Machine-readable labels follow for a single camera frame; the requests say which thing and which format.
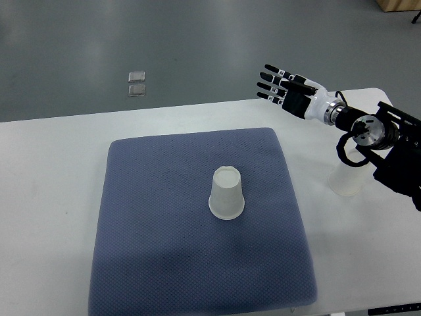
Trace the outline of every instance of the white table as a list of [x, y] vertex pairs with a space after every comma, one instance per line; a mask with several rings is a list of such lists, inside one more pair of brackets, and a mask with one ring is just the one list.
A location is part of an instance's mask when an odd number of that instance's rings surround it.
[[[378, 89], [344, 92], [375, 112]], [[252, 99], [0, 124], [0, 315], [87, 315], [91, 260], [112, 141], [271, 127], [303, 217], [318, 285], [294, 315], [421, 301], [421, 214], [370, 177], [353, 197], [333, 193], [333, 126]], [[259, 315], [289, 315], [289, 309]]]

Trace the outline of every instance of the cable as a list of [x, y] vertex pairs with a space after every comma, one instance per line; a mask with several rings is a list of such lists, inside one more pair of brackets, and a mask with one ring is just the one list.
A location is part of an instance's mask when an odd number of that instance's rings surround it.
[[343, 93], [341, 92], [341, 91], [336, 91], [336, 93], [335, 93], [335, 97], [338, 97], [338, 96], [341, 96], [341, 99], [342, 99], [342, 101], [344, 102], [344, 104], [346, 105], [346, 106], [348, 106], [348, 102], [347, 102], [347, 100], [345, 99], [345, 97], [343, 96]]

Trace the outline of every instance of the white paper cup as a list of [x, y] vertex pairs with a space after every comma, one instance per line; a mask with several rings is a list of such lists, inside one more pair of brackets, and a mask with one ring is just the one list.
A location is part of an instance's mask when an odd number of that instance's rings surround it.
[[[352, 161], [361, 161], [364, 156], [355, 148], [347, 152], [347, 156]], [[370, 174], [370, 165], [354, 168], [346, 165], [342, 161], [329, 174], [329, 186], [341, 196], [353, 196], [357, 194]]]
[[213, 174], [209, 208], [219, 219], [234, 219], [244, 209], [241, 175], [233, 166], [222, 166]]

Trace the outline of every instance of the upside-down cup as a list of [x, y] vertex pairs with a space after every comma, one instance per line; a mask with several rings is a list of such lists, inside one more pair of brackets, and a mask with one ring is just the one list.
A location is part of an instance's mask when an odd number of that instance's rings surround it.
[[209, 208], [219, 219], [230, 220], [244, 210], [241, 175], [233, 166], [222, 166], [213, 174]]

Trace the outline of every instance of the fabric texture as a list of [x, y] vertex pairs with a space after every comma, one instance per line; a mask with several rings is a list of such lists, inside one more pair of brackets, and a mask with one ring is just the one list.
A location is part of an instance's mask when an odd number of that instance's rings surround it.
[[[241, 173], [245, 198], [231, 221], [208, 206], [223, 165]], [[89, 315], [223, 315], [315, 300], [303, 222], [272, 129], [111, 144]]]

